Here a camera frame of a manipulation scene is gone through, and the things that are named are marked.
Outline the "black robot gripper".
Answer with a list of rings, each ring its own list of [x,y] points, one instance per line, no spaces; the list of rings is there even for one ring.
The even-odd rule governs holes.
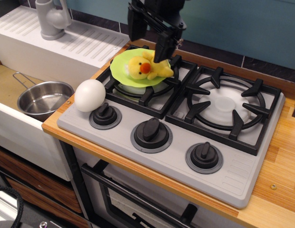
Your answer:
[[[181,46],[187,28],[180,16],[184,0],[132,0],[128,3],[128,35],[131,41],[144,38],[148,27],[159,33],[154,62],[171,58]]]

